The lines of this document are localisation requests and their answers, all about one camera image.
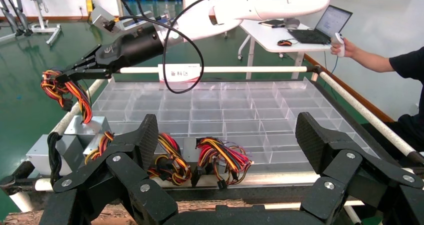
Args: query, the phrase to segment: person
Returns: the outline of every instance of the person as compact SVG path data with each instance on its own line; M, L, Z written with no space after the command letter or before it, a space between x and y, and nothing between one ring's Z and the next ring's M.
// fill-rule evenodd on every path
M387 58L360 49L344 38L344 56L352 58L363 67L378 73L397 72L402 78L411 78L424 84L424 46L407 54ZM332 44L331 54L340 52L339 44ZM418 152L424 151L424 89L421 90L419 112L416 115L404 114L395 122L386 122L386 125L399 135L405 142ZM381 146L401 165L410 164L405 156L388 141L371 124L362 125Z

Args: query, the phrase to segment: transparent divider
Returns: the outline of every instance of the transparent divider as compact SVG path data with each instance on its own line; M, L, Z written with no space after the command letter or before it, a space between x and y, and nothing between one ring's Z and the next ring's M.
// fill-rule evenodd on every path
M175 83L176 90L192 83ZM307 79L277 82L201 82L184 94L163 83L112 80L93 104L112 132L136 130L147 114L155 114L160 132L183 146L185 137L216 137L245 148L254 161L249 172L312 171L295 136L299 113L309 112L327 128L347 133L369 154L369 148L321 92Z

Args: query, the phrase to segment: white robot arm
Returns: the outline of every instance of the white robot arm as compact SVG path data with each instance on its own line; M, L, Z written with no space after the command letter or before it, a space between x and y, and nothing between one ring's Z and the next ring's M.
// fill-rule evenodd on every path
M244 19L265 21L294 18L325 9L330 0L206 0L178 19L179 30L192 40L224 33ZM216 17L212 24L210 15Z

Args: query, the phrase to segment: black sleeve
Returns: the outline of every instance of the black sleeve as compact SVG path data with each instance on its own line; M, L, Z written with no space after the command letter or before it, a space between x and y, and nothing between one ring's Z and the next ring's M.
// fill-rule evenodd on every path
M390 65L403 78L424 82L424 46L417 51L389 58Z

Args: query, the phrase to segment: white desk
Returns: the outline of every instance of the white desk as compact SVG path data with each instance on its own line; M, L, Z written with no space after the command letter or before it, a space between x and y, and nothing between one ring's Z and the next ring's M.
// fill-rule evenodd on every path
M292 46L278 46L277 42L280 40L292 39L293 36L285 28L272 28L270 26L265 26L258 24L258 21L252 20L244 20L240 27L248 34L240 49L238 50L238 59L241 60L242 49L250 40L250 49L249 49L249 57L247 60L247 66L253 66L253 59L255 53L255 42L260 44L263 49L270 53L287 53L290 57L292 57L295 62L295 66L301 66L304 60L305 52L317 52L317 51L325 51L330 50L331 45L322 45L322 44L308 44L308 43L297 43L296 40L291 40L293 42ZM300 30L309 29L308 26L304 24L300 24ZM247 73L246 79L251 79L252 74L250 72ZM291 76L292 79L297 79L299 77L298 72L294 72Z

